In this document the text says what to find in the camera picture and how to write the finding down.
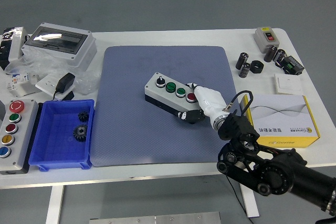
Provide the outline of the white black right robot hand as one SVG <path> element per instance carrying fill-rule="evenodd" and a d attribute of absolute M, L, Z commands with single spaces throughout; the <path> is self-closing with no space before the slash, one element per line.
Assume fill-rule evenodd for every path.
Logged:
<path fill-rule="evenodd" d="M 211 121 L 212 128 L 218 130 L 220 124 L 229 115 L 229 112 L 225 110 L 227 104 L 221 93 L 195 83 L 188 83 L 187 85 L 193 89 L 200 109 L 177 112 L 176 116 L 190 124 L 202 121 L 207 116 Z"/>

